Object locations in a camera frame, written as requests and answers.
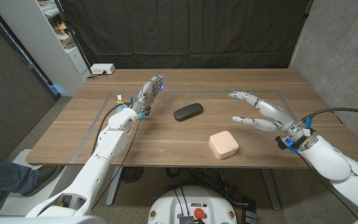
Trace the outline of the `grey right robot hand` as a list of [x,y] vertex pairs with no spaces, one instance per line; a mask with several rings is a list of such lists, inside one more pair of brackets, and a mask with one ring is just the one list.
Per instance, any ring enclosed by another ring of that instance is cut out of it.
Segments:
[[301,152],[311,148],[319,139],[315,136],[304,121],[297,121],[294,117],[284,111],[281,107],[269,100],[261,100],[257,96],[244,91],[230,92],[229,96],[235,100],[242,100],[256,107],[265,117],[271,119],[250,119],[240,116],[233,116],[236,123],[252,126],[264,132],[272,133],[281,130],[284,137],[275,138],[280,149],[289,149],[291,152]]

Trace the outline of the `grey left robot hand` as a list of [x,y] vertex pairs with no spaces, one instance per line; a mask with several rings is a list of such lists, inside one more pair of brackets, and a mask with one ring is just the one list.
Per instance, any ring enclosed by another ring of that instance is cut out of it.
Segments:
[[164,78],[161,73],[145,82],[133,102],[132,109],[140,114],[148,107],[151,107],[157,95],[163,90]]

